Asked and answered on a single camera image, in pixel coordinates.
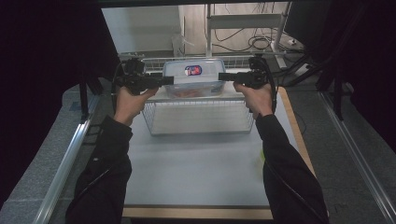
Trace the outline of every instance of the human arm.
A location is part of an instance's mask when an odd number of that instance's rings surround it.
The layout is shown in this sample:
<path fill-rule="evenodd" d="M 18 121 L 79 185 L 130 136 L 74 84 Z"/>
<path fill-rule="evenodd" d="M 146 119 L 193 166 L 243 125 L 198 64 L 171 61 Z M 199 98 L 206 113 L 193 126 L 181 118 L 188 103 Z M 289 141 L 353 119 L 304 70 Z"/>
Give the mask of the human arm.
<path fill-rule="evenodd" d="M 263 180 L 276 223 L 328 223 L 320 184 L 273 114 L 270 86 L 234 86 L 244 93 L 262 139 Z"/>
<path fill-rule="evenodd" d="M 120 88 L 114 118 L 106 117 L 87 166 L 78 178 L 66 223 L 120 223 L 126 185 L 132 172 L 128 157 L 133 119 L 158 89 L 133 96 Z"/>

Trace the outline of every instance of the black sleeve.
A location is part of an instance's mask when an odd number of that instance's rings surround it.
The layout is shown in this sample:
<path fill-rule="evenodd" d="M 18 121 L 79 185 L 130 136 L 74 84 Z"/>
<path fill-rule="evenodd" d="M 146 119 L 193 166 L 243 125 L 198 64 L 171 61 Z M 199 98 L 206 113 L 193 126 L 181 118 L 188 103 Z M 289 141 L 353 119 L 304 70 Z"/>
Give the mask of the black sleeve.
<path fill-rule="evenodd" d="M 132 130 L 110 117 L 102 122 L 96 147 L 79 176 L 66 223 L 120 223 L 126 185 L 132 172 L 128 157 Z"/>
<path fill-rule="evenodd" d="M 328 223 L 323 193 L 275 115 L 258 116 L 265 192 L 276 223 Z"/>

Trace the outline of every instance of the white wire rack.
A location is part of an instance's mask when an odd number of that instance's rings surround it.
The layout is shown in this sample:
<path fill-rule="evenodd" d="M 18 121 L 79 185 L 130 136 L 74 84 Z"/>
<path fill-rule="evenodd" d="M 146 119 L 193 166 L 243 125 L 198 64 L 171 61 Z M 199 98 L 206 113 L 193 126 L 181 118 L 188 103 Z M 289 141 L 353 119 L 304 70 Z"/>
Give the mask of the white wire rack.
<path fill-rule="evenodd" d="M 248 68 L 251 56 L 217 57 L 226 69 Z M 145 59 L 147 72 L 163 70 L 166 62 L 204 58 Z M 226 85 L 220 97 L 171 99 L 160 90 L 146 102 L 143 110 L 152 135 L 182 133 L 250 133 L 253 117 L 246 108 L 245 98 Z"/>

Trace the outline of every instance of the sticker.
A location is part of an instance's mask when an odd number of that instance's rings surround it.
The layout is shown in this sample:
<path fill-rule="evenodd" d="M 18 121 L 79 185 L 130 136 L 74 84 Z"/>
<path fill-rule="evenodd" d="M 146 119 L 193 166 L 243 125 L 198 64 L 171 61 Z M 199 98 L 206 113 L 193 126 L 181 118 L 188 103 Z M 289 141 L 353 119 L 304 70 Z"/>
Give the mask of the sticker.
<path fill-rule="evenodd" d="M 202 74 L 202 67 L 200 65 L 189 65 L 184 69 L 186 76 L 199 76 Z"/>

